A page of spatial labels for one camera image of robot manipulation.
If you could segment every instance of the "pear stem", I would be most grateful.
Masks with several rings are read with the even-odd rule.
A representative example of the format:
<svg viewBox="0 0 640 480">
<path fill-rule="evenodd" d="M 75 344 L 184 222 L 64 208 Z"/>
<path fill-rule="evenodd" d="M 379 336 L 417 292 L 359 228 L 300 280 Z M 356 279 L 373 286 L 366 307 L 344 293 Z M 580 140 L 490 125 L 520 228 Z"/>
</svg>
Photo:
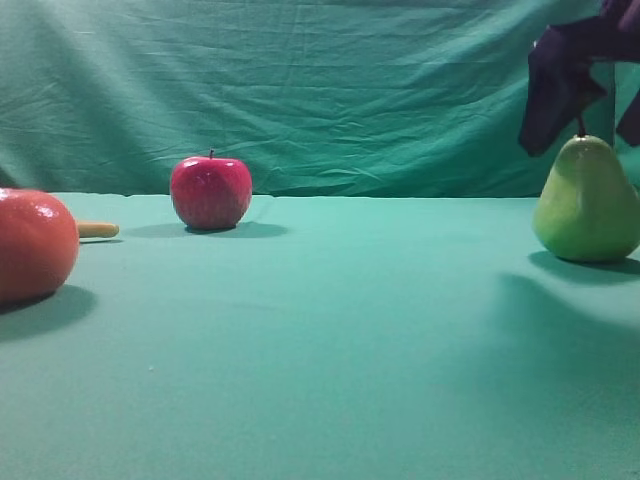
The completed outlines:
<svg viewBox="0 0 640 480">
<path fill-rule="evenodd" d="M 581 138 L 587 136 L 587 127 L 584 124 L 584 118 L 582 118 L 582 114 L 578 115 L 578 136 Z"/>
</svg>

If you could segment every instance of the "green pear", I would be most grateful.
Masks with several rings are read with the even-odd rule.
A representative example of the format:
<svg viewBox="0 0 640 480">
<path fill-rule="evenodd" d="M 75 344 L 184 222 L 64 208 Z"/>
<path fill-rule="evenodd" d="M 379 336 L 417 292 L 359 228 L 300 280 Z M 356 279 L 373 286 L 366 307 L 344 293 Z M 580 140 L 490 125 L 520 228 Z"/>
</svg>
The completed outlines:
<svg viewBox="0 0 640 480">
<path fill-rule="evenodd" d="M 555 256 L 573 262 L 623 260 L 640 245 L 640 199 L 614 150 L 574 136 L 542 190 L 533 230 Z"/>
</svg>

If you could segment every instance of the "purple object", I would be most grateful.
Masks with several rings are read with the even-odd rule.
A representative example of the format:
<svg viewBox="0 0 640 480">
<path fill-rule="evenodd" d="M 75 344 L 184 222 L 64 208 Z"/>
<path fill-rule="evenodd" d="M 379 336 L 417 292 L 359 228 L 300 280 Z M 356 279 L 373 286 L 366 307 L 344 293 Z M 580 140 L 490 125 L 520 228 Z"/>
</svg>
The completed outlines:
<svg viewBox="0 0 640 480">
<path fill-rule="evenodd" d="M 534 44 L 519 135 L 530 156 L 544 154 L 571 121 L 607 95 L 590 76 L 595 62 L 640 63 L 640 0 L 604 0 L 598 16 L 550 25 Z M 640 145 L 640 92 L 616 132 Z"/>
</svg>

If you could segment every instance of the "apple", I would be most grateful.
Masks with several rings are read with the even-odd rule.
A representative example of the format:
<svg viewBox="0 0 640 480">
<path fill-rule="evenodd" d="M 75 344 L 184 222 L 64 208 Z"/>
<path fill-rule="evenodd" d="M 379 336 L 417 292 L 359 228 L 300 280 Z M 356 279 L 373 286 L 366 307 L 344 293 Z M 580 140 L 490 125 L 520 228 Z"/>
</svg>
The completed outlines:
<svg viewBox="0 0 640 480">
<path fill-rule="evenodd" d="M 53 294 L 75 265 L 75 219 L 54 196 L 0 188 L 0 305 Z"/>
<path fill-rule="evenodd" d="M 251 202 L 253 183 L 247 166 L 235 158 L 189 157 L 171 173 L 176 214 L 194 230 L 234 228 Z"/>
</svg>

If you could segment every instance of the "green backdrop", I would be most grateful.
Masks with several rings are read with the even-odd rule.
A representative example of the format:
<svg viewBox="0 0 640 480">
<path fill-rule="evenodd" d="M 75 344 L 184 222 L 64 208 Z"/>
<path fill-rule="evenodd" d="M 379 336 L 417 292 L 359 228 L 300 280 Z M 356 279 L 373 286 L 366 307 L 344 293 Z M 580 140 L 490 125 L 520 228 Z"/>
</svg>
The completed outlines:
<svg viewBox="0 0 640 480">
<path fill-rule="evenodd" d="M 256 193 L 536 195 L 557 149 L 517 145 L 527 53 L 598 4 L 4 0 L 0 182 L 166 193 L 212 145 Z M 596 76 L 613 86 L 611 67 Z M 610 142 L 614 107 L 588 115 Z"/>
</svg>

